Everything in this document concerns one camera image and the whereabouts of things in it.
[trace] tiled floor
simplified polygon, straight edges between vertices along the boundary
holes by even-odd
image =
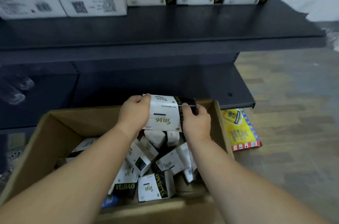
[[[263,146],[235,159],[339,223],[339,52],[246,52],[236,66]]]

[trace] open cardboard box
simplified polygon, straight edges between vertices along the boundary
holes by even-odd
[[[197,103],[211,116],[211,138],[233,157],[218,102],[203,99]],[[84,138],[99,137],[111,129],[119,110],[120,106],[78,108],[43,115],[0,197],[0,205],[51,173],[57,160],[65,158]],[[175,182],[175,197],[102,209],[96,223],[213,223],[219,218],[203,182],[187,185],[178,175]]]

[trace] forearm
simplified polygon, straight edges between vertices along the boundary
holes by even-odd
[[[76,159],[0,208],[1,223],[92,223],[132,139],[114,127]]]
[[[212,140],[189,144],[199,173],[227,223],[329,223],[234,161]]]

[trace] finger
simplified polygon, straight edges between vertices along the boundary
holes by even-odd
[[[183,103],[181,106],[181,109],[182,109],[182,114],[184,116],[184,119],[190,115],[193,115],[193,112],[187,103]]]
[[[142,96],[141,95],[133,95],[130,98],[128,98],[127,101],[129,102],[139,102],[141,100]]]
[[[151,99],[151,98],[152,98],[152,97],[151,97],[150,94],[145,94],[145,95],[142,97],[140,103],[141,103],[141,104],[150,105],[150,99]]]
[[[197,104],[197,115],[207,114],[207,110],[204,106]]]

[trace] black metal shelf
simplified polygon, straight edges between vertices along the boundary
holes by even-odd
[[[141,93],[212,98],[221,109],[255,105],[237,68],[227,63],[81,73],[71,107],[117,105]]]
[[[325,33],[280,0],[265,5],[129,8],[124,17],[0,22],[0,64],[323,46]]]

